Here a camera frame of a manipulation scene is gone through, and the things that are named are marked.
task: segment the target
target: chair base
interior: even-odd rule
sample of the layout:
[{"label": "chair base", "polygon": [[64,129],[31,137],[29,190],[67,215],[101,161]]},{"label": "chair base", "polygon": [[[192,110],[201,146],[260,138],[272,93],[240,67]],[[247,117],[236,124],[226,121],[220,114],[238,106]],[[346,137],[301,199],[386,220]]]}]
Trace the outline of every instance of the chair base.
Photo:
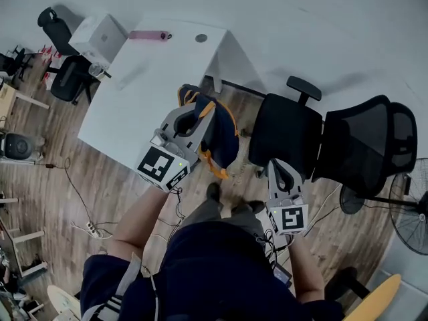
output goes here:
[{"label": "chair base", "polygon": [[340,190],[339,201],[343,213],[352,215],[360,211],[366,199],[358,197],[355,191],[343,185]]},{"label": "chair base", "polygon": [[326,300],[335,301],[349,290],[352,290],[361,299],[369,295],[370,291],[356,280],[357,273],[356,268],[352,266],[338,271],[325,287]]}]

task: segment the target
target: power strip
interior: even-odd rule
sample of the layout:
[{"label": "power strip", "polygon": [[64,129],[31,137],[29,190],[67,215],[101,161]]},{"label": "power strip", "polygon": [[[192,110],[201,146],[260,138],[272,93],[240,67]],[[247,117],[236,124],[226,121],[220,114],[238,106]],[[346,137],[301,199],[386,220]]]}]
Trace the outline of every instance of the power strip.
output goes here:
[{"label": "power strip", "polygon": [[96,239],[100,239],[100,238],[102,238],[102,234],[101,234],[101,232],[100,231],[98,231],[96,228],[95,228],[95,226],[92,224],[92,222],[88,222],[87,224],[86,224],[86,227],[88,228],[88,230],[89,230],[89,232],[90,232],[90,234],[91,234],[91,236],[92,237],[94,237],[94,238],[96,238]]}]

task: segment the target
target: office chair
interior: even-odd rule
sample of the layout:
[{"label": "office chair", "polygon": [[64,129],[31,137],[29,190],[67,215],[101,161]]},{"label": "office chair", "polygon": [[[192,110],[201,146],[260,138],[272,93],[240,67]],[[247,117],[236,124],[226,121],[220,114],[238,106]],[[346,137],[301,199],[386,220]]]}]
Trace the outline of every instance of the office chair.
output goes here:
[{"label": "office chair", "polygon": [[335,301],[351,290],[362,302],[344,320],[375,321],[393,301],[401,276],[389,277],[371,292],[356,279],[356,275],[354,267],[338,271],[324,289],[325,298],[327,301]]},{"label": "office chair", "polygon": [[[288,163],[303,181],[325,177],[342,183],[340,206],[348,214],[359,211],[365,199],[402,204],[376,195],[388,176],[409,173],[415,166],[413,113],[386,96],[376,96],[358,106],[328,112],[322,133],[321,115],[305,106],[309,97],[321,100],[321,91],[293,76],[287,85],[301,93],[299,102],[266,96],[251,136],[250,162],[266,167],[276,158]],[[290,175],[280,176],[287,187],[292,186]]]},{"label": "office chair", "polygon": [[47,72],[56,73],[51,93],[60,100],[77,104],[80,94],[85,90],[91,103],[90,86],[96,82],[89,73],[91,63],[68,43],[72,33],[66,22],[57,17],[55,11],[48,7],[41,12],[37,24],[43,28],[53,45],[63,56],[69,56],[61,68],[48,68]]},{"label": "office chair", "polygon": [[25,49],[21,51],[14,51],[17,53],[16,58],[8,57],[0,53],[0,71],[6,72],[8,76],[14,76],[19,70],[18,78],[23,81],[24,71],[27,68],[32,68],[31,65],[28,64],[30,59],[33,56],[29,56],[28,60],[24,62],[25,59]]}]

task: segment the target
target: shoe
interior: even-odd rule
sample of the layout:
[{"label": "shoe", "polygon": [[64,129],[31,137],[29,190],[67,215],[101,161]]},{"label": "shoe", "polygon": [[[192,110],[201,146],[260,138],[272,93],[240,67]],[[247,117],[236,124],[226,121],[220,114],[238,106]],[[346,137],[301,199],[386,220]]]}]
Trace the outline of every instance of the shoe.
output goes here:
[{"label": "shoe", "polygon": [[207,187],[207,200],[214,200],[215,202],[220,202],[220,186],[219,183],[210,183]]},{"label": "shoe", "polygon": [[22,301],[22,300],[26,299],[26,297],[28,297],[27,294],[23,294],[22,292],[15,292],[13,294],[13,299],[15,301]]},{"label": "shoe", "polygon": [[265,209],[265,204],[262,201],[254,200],[247,203],[251,209],[253,209],[254,214],[258,214]]}]

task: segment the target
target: strap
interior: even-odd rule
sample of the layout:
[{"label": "strap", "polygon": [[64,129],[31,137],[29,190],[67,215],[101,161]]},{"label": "strap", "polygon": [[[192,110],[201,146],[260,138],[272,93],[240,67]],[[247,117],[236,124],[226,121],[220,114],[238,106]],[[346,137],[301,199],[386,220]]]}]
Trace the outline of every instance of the strap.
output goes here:
[{"label": "strap", "polygon": [[93,306],[88,310],[86,310],[85,314],[83,314],[82,316],[82,321],[90,321],[94,316],[94,314],[96,313],[96,311],[102,306],[103,306],[102,304],[98,304],[97,306]]},{"label": "strap", "polygon": [[117,296],[123,296],[129,285],[136,279],[138,273],[141,270],[141,258],[139,258],[134,252],[132,252],[131,262],[119,283],[118,289],[116,290]]},{"label": "strap", "polygon": [[181,107],[181,99],[180,99],[180,91],[181,91],[181,89],[183,88],[183,86],[181,86],[180,88],[179,88],[179,90],[177,90],[177,97],[179,98],[179,106]]},{"label": "strap", "polygon": [[119,319],[120,307],[122,306],[122,297],[129,288],[129,285],[136,279],[140,270],[141,259],[132,252],[131,262],[119,283],[116,295],[112,296],[106,303],[93,306],[86,310],[82,321],[117,321]]},{"label": "strap", "polygon": [[232,118],[233,125],[235,126],[235,136],[238,136],[239,135],[238,127],[236,126],[235,117],[233,116],[232,111],[229,109],[229,107],[227,107],[224,103],[222,103],[222,101],[217,100],[217,102],[220,105],[222,105],[224,107],[224,109],[226,109],[227,113],[229,113],[230,117]]},{"label": "strap", "polygon": [[202,112],[199,114],[199,119],[206,116],[209,113],[209,111],[212,110],[213,108],[215,108],[215,102],[210,101],[208,105],[206,105],[205,108],[202,110]]},{"label": "strap", "polygon": [[206,150],[203,152],[201,150],[201,147],[199,147],[199,152],[201,153],[201,156],[207,161],[207,164],[209,166],[209,170],[217,176],[219,179],[228,179],[229,176],[227,175],[227,172],[224,168],[221,168],[220,170],[215,166],[215,163],[211,159],[211,151]]},{"label": "strap", "polygon": [[193,102],[193,100],[194,100],[198,95],[199,95],[199,92],[194,93],[194,94],[193,94],[193,96],[190,98],[190,100],[189,100],[189,101],[185,101],[185,104],[191,104],[191,103]]}]

